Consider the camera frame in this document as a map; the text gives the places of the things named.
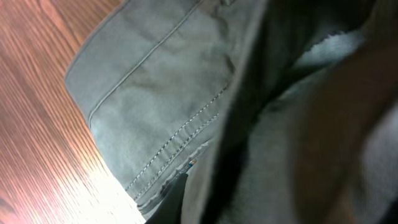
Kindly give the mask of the grey shorts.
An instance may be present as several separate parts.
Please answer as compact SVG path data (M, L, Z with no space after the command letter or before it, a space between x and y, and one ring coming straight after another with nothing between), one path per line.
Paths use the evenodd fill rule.
M396 1L126 1L65 84L146 221L397 222Z

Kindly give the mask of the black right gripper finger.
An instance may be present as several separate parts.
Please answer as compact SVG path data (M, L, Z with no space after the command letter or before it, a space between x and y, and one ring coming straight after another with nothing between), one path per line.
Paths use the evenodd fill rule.
M188 174L181 174L146 224L180 224Z

